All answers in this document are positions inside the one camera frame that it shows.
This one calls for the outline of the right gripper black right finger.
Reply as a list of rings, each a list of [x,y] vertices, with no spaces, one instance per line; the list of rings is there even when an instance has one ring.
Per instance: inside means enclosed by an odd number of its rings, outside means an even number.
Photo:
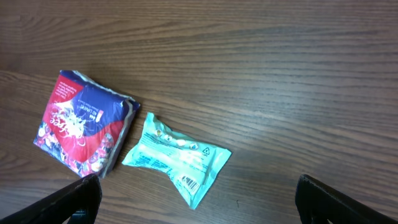
[[[396,220],[307,174],[299,177],[295,204],[301,222],[307,224],[397,224]]]

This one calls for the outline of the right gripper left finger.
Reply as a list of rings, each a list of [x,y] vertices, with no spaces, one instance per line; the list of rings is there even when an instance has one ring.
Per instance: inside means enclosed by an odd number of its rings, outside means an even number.
[[[93,224],[102,199],[99,177],[90,174],[1,219],[1,224]]]

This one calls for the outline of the red purple pad package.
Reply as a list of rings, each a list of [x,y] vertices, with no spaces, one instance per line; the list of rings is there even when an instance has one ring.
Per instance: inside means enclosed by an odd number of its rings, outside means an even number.
[[[80,177],[112,171],[136,112],[133,97],[76,70],[62,70],[34,144]]]

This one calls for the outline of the teal wipes packet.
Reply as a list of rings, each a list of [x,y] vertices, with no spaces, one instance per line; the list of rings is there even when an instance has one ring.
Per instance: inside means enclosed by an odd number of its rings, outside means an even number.
[[[172,131],[154,113],[148,112],[141,138],[122,164],[167,174],[188,206],[194,210],[230,156],[231,151],[228,149]]]

